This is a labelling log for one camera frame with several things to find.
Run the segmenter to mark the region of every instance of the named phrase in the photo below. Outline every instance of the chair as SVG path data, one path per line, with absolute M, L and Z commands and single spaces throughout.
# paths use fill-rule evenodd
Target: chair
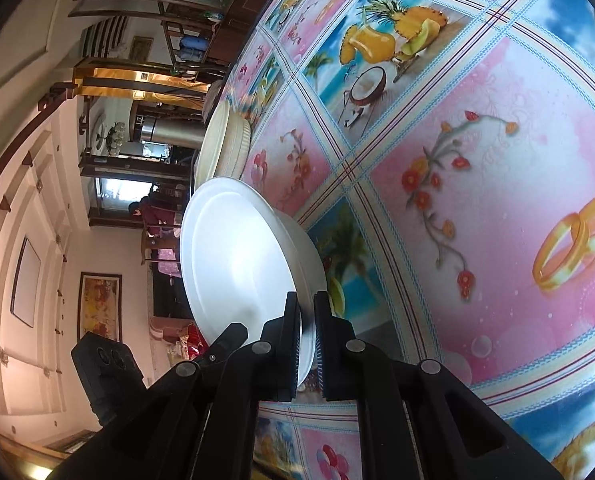
M 180 238 L 175 237 L 158 237 L 158 236 L 149 236 L 148 229 L 149 227 L 162 227 L 160 224 L 144 224 L 142 228 L 142 241 L 140 243 L 140 248 L 142 249 L 142 263 L 144 262 L 172 262 L 173 260 L 166 260 L 161 258 L 147 258 L 145 256 L 145 252 L 147 250 L 157 250 L 157 249 L 172 249 L 175 253 L 175 262 L 180 262 Z M 182 226 L 179 225 L 170 225 L 166 226 L 168 228 L 180 228 Z

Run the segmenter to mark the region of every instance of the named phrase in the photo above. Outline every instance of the red decoration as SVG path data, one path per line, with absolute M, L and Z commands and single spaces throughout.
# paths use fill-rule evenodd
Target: red decoration
M 470 270 L 463 270 L 457 275 L 457 284 L 462 286 L 474 286 L 475 285 L 475 275 Z
M 471 163 L 468 161 L 468 158 L 459 156 L 458 158 L 455 158 L 453 162 L 451 162 L 451 166 L 453 166 L 456 170 L 467 170 L 471 167 Z
M 439 189 L 442 186 L 442 179 L 439 177 L 439 174 L 433 173 L 431 175 L 431 186 L 436 189 Z
M 331 446 L 329 446 L 328 444 L 324 444 L 324 446 L 322 446 L 322 451 L 324 451 L 324 454 L 329 459 L 330 466 L 331 467 L 337 466 L 337 455 L 335 454 L 335 451 L 333 450 L 333 448 Z
M 420 211 L 426 211 L 431 207 L 431 195 L 426 191 L 418 191 L 415 194 L 415 205 Z
M 406 170 L 402 175 L 402 187 L 405 192 L 412 193 L 420 186 L 420 174 L 415 170 Z

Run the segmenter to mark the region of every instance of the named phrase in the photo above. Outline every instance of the table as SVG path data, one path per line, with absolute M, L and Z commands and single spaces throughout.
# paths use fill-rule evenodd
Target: table
M 442 360 L 565 478 L 586 475 L 586 0 L 274 0 L 220 99 L 252 125 L 242 180 L 314 240 L 335 310 L 359 337 L 409 362 Z M 291 410 L 260 416 L 286 429 L 296 462 L 319 474 L 312 457 L 327 444 L 353 469 L 352 408 Z

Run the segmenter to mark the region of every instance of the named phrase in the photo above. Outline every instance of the wall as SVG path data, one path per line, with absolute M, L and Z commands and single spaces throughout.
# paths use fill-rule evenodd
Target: wall
M 122 53 L 118 53 L 119 57 L 128 57 L 131 42 L 134 36 L 143 36 L 145 38 L 153 38 L 153 45 L 148 55 L 148 60 L 154 63 L 163 63 L 170 65 L 171 56 L 166 46 L 166 38 L 164 37 L 164 30 L 160 20 L 151 20 L 149 18 L 131 18 L 129 25 L 124 33 L 124 41 L 126 49 Z M 172 38 L 174 48 L 178 48 L 178 38 Z
M 0 209 L 0 433 L 18 442 L 46 444 L 99 428 L 70 357 L 77 342 L 82 271 L 122 274 L 124 342 L 134 352 L 145 383 L 154 378 L 141 233 L 88 227 L 78 168 L 81 109 L 82 98 L 65 102 L 0 177 L 0 203 L 6 197 L 11 206 L 11 212 Z M 22 163 L 27 152 L 32 166 Z M 42 260 L 32 328 L 10 312 L 24 237 Z
M 73 0 L 23 0 L 0 31 L 0 153 L 57 80 L 56 67 L 99 17 L 69 18 Z
M 73 112 L 75 107 L 61 108 Z M 36 112 L 28 114 L 27 119 Z M 66 401 L 74 384 L 64 381 L 62 368 L 72 366 L 62 349 L 62 298 L 66 263 L 74 232 L 74 198 L 63 189 L 64 147 L 75 134 L 60 131 L 60 114 L 42 124 L 23 144 L 0 176 L 0 433 L 34 442 L 88 427 L 87 404 Z M 22 163 L 31 154 L 32 166 Z M 27 237 L 42 264 L 35 298 L 33 327 L 10 311 L 15 269 Z
M 154 367 L 148 333 L 148 267 L 140 264 L 141 235 L 142 232 L 135 229 L 93 227 L 74 237 L 65 275 L 64 294 L 68 308 L 64 312 L 64 330 L 65 341 L 75 341 L 81 272 L 121 274 L 122 342 L 133 352 L 148 385 L 148 380 L 153 381 Z
M 77 59 L 69 53 L 82 30 L 100 20 L 69 18 L 75 6 L 73 0 L 23 0 L 0 31 L 0 154 L 37 114 L 50 85 L 70 79 Z M 18 442 L 45 444 L 98 428 L 70 357 L 82 270 L 123 274 L 124 339 L 144 375 L 154 375 L 140 232 L 88 226 L 78 168 L 81 113 L 81 98 L 65 102 L 0 176 L 0 433 Z M 32 166 L 22 163 L 27 152 Z M 1 207 L 4 198 L 10 212 Z M 10 313 L 24 237 L 42 260 L 33 327 Z

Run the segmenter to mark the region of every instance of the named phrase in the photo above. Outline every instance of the printed flower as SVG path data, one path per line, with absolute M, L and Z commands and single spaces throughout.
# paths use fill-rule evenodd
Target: printed flower
M 442 224 L 442 234 L 453 239 L 455 237 L 455 224 L 450 220 L 445 220 L 444 224 Z
M 429 159 L 425 156 L 419 156 L 411 163 L 411 170 L 417 171 L 420 176 L 424 176 L 429 171 Z
M 431 186 L 435 189 L 439 189 L 442 186 L 442 179 L 439 177 L 439 174 L 433 173 L 431 175 Z
M 459 156 L 458 158 L 455 158 L 453 162 L 451 162 L 451 166 L 453 166 L 456 170 L 468 170 L 468 168 L 471 167 L 471 163 L 468 161 L 468 158 Z
M 418 191 L 415 194 L 415 205 L 417 205 L 418 209 L 421 211 L 426 211 L 431 207 L 431 195 L 426 191 Z
M 269 167 L 266 163 L 266 150 L 261 150 L 254 157 L 254 164 L 251 167 L 251 180 L 254 183 L 254 187 L 258 189 L 264 185 L 266 174 L 269 171 Z
M 420 174 L 415 170 L 406 170 L 402 175 L 402 187 L 405 192 L 412 193 L 420 186 Z
M 475 275 L 465 269 L 457 275 L 457 284 L 460 287 L 472 287 L 475 285 Z
M 302 153 L 297 158 L 297 165 L 299 167 L 299 174 L 302 178 L 307 178 L 311 174 L 311 161 L 306 153 Z

